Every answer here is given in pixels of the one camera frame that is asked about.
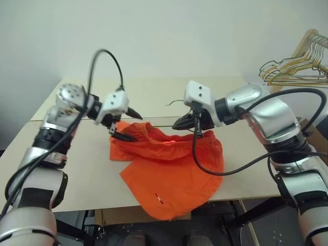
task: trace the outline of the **black cable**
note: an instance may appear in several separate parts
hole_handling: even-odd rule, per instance
[[[300,155],[307,155],[307,156],[325,156],[328,157],[328,153],[321,153],[321,152],[307,152],[307,151],[291,151],[291,150],[278,150],[270,153],[266,153],[264,155],[261,155],[260,157],[257,157],[256,159],[252,160],[251,162],[247,163],[246,165],[237,168],[235,170],[225,172],[225,173],[217,173],[217,172],[212,172],[210,170],[207,170],[204,168],[198,161],[197,155],[196,155],[196,141],[197,141],[197,132],[198,132],[198,117],[194,117],[195,121],[195,133],[194,133],[194,138],[193,138],[193,157],[194,161],[196,162],[197,166],[204,172],[215,175],[215,176],[228,176],[232,175],[235,173],[239,173],[240,171],[245,170],[246,168],[249,168],[250,166],[254,165],[255,163],[259,162],[260,160],[263,160],[267,157],[270,157],[275,154],[281,154],[281,153],[294,153],[294,154],[300,154]]]
[[[309,122],[302,129],[302,132],[304,133],[310,127],[310,125],[318,118],[318,116],[322,112],[325,104],[327,103],[326,95],[320,90],[313,89],[313,88],[298,88],[298,89],[290,89],[290,90],[285,90],[285,91],[279,91],[279,92],[276,92],[276,93],[273,93],[271,95],[268,95],[268,96],[265,96],[265,97],[261,98],[259,101],[253,103],[250,107],[248,107],[245,111],[249,112],[253,108],[255,108],[256,106],[261,104],[262,102],[264,102],[266,100],[269,100],[273,97],[286,95],[286,94],[292,94],[292,93],[300,93],[300,92],[314,93],[314,94],[317,94],[318,96],[320,96],[320,98],[321,98],[321,103],[320,103],[317,111],[315,112],[315,114],[312,116],[312,118],[309,120]]]
[[[81,121],[84,113],[86,112],[87,110],[87,104],[88,104],[88,101],[89,101],[89,96],[90,96],[90,92],[91,92],[91,85],[92,85],[92,80],[93,80],[93,74],[94,74],[94,68],[95,68],[95,64],[96,64],[96,61],[99,57],[99,55],[101,53],[107,53],[109,54],[115,61],[116,65],[117,65],[117,68],[119,70],[119,74],[120,74],[120,88],[121,89],[124,89],[123,88],[123,76],[122,76],[122,72],[121,72],[121,69],[120,69],[120,66],[116,60],[116,58],[114,57],[114,55],[109,52],[108,50],[105,50],[105,49],[100,49],[98,50],[93,58],[92,58],[92,62],[91,62],[91,67],[90,67],[90,73],[89,73],[89,79],[88,79],[88,90],[87,92],[85,93],[85,100],[84,100],[84,103],[83,103],[83,107],[81,109],[81,111],[79,112],[79,114],[77,115],[76,119],[74,120],[74,122],[69,126],[69,128],[67,129],[67,132],[63,135],[63,137],[56,143],[54,144],[54,146],[52,146],[48,152],[46,152],[45,154],[31,160],[28,164],[25,165],[25,167],[21,167],[19,168],[13,175],[12,177],[9,179],[9,182],[8,184],[6,185],[6,191],[5,191],[5,195],[8,195],[7,197],[7,202],[5,203],[3,209],[2,209],[2,212],[1,212],[1,217],[0,217],[0,220],[3,218],[3,216],[7,213],[9,207],[10,207],[10,204],[13,203],[17,193],[19,192],[19,190],[21,189],[21,187],[23,186],[26,178],[31,174],[31,172],[37,168],[38,166],[40,166],[40,163],[50,154],[52,153],[59,145],[61,145],[76,129],[76,127],[78,126],[79,122]],[[13,190],[11,191],[11,195],[9,195],[9,187],[11,185],[11,183],[14,181],[14,178],[20,174],[23,170],[27,169],[27,171],[22,175],[21,179],[18,181],[18,183],[16,184],[16,186],[13,188]]]
[[[272,177],[272,179],[273,179],[275,182],[277,182],[276,179],[275,179],[275,175],[273,174],[272,169],[271,169],[270,157],[268,157],[268,171],[269,171],[270,176]]]

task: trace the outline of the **white table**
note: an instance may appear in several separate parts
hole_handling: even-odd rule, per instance
[[[173,115],[183,115],[188,110],[185,106],[176,106],[168,110],[165,104],[174,99],[179,99],[183,95],[183,87],[187,84],[188,79],[166,80],[167,85],[177,85],[178,93],[173,95],[160,93],[156,90],[162,90],[162,86],[151,86],[153,94],[158,95],[155,103],[151,100],[147,103],[150,96],[146,96],[149,90],[143,94],[138,89],[136,83],[134,90],[128,90],[129,95],[137,91],[141,95],[131,99],[131,107],[139,109],[143,116],[154,115],[151,118],[145,118],[144,121],[151,122],[152,125],[172,125],[178,117],[161,117],[163,114],[173,112]],[[241,80],[235,84],[220,86],[214,78],[208,79],[205,84],[212,88],[221,89],[217,93],[218,97],[224,96],[229,90],[236,89],[242,85]],[[96,91],[102,91],[101,87],[95,88]],[[13,174],[23,155],[29,146],[31,146],[35,135],[38,132],[41,119],[45,115],[46,106],[49,106],[50,99],[46,100],[41,109],[18,133],[14,141],[6,149],[0,158],[0,190],[4,190],[5,185]],[[158,106],[165,110],[154,110]],[[134,119],[126,119],[128,122],[135,122]],[[166,134],[190,134],[189,131],[175,131],[171,128],[161,128]],[[225,171],[230,171],[240,167],[254,158],[265,153],[264,147],[259,143],[252,130],[245,121],[236,122],[233,125],[214,129],[216,137],[221,141],[224,150]],[[119,173],[129,163],[109,160],[109,134],[108,130],[102,126],[94,125],[92,120],[83,119],[79,125],[75,138],[72,141],[72,147],[68,153],[68,162],[64,172],[68,174],[69,182],[67,185],[65,198],[62,203],[54,209],[55,212],[104,209],[137,206],[139,203],[129,190],[128,186],[120,177]],[[259,198],[278,196],[276,184],[272,181],[267,170],[267,161],[263,160],[252,167],[235,175],[224,178],[221,187],[216,191],[210,200],[232,200],[244,198]],[[0,196],[0,206],[5,203],[4,196]]]

